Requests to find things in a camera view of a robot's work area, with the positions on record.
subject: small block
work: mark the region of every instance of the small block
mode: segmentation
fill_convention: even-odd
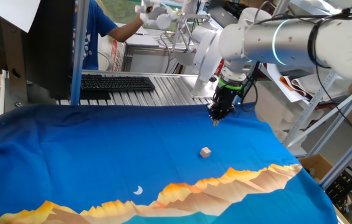
[[[211,155],[211,150],[208,147],[201,149],[201,153],[199,153],[203,158],[207,158]]]

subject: keyboard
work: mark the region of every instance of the keyboard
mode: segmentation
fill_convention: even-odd
[[[154,90],[148,77],[103,77],[82,75],[82,90],[86,91],[134,91]]]

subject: wire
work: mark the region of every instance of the wire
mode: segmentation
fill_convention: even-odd
[[[258,101],[258,99],[259,99],[259,93],[257,92],[257,87],[256,87],[255,82],[252,82],[252,85],[253,85],[253,87],[255,88],[255,92],[256,92],[255,104],[254,104],[254,106],[253,106],[251,109],[245,110],[245,109],[244,109],[244,99],[241,99],[240,108],[241,108],[241,110],[242,110],[243,112],[250,112],[250,111],[254,110],[255,107],[256,107],[256,105],[257,105],[257,101]]]
[[[177,65],[176,65],[176,67],[174,68],[172,74],[174,74],[174,73],[176,72],[176,70],[177,70],[177,68],[178,68],[179,65],[180,65],[180,63],[177,63]]]
[[[323,24],[325,21],[327,21],[328,19],[322,19],[320,21],[318,21],[316,23],[316,26],[320,26],[321,24]],[[317,58],[317,53],[316,53],[316,39],[317,39],[317,34],[318,34],[318,29],[317,31],[315,32],[314,34],[314,41],[313,41],[313,56],[314,58]],[[324,90],[324,92],[326,93],[326,95],[329,97],[329,99],[331,100],[331,102],[333,104],[335,104],[335,107],[336,109],[339,111],[340,115],[342,115],[342,117],[345,119],[346,123],[348,123],[348,125],[350,125],[352,127],[352,122],[345,116],[345,114],[343,114],[343,112],[339,109],[338,105],[335,103],[335,101],[332,99],[331,95],[328,93],[328,91],[325,89],[324,85],[322,84],[321,82],[321,79],[320,79],[320,74],[318,73],[318,63],[315,63],[315,70],[316,70],[316,73],[317,73],[317,79],[318,79],[318,82],[320,83],[322,89]]]
[[[250,111],[254,110],[257,105],[257,101],[259,99],[259,93],[257,91],[257,87],[256,87],[255,82],[257,81],[257,73],[259,72],[259,70],[261,68],[262,68],[262,64],[260,62],[256,62],[254,71],[252,72],[250,77],[247,77],[248,82],[244,85],[244,87],[241,89],[240,93],[238,94],[238,96],[240,97],[240,107],[241,107],[242,111],[244,111],[244,112],[250,112]],[[245,98],[246,98],[246,96],[252,86],[255,88],[255,92],[256,92],[255,104],[251,109],[245,110],[244,109],[244,100],[245,100]]]
[[[265,1],[262,3],[262,5],[257,9],[256,14],[255,14],[255,18],[253,19],[253,22],[256,22],[256,17],[257,15],[259,15],[259,11],[262,10],[262,8],[266,5],[266,4],[271,4],[269,1]]]
[[[164,33],[163,32],[161,35],[160,35],[160,38],[163,42],[163,44],[166,46],[166,50],[168,51],[168,64],[166,66],[166,70],[164,71],[164,73],[167,73],[168,72],[168,69],[169,69],[169,65],[170,65],[170,50],[169,50],[169,47],[168,47],[168,44],[163,40],[163,36],[164,36]]]

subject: cardboard box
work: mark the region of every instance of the cardboard box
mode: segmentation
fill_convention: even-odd
[[[314,156],[301,158],[299,162],[306,170],[310,170],[311,168],[315,169],[315,173],[313,176],[314,179],[322,179],[333,167],[333,165],[326,160],[323,156],[317,154]],[[350,224],[347,219],[339,212],[339,210],[334,206],[336,215],[344,224]]]

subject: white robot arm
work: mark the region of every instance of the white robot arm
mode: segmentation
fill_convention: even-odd
[[[227,26],[220,36],[220,53],[227,61],[213,103],[208,106],[214,125],[234,109],[237,93],[233,90],[242,86],[241,74],[251,72],[255,62],[301,67],[317,64],[352,81],[352,20],[325,20],[318,26],[320,19],[272,19],[259,11],[256,21],[261,22],[254,22],[257,10],[245,9],[239,23]]]

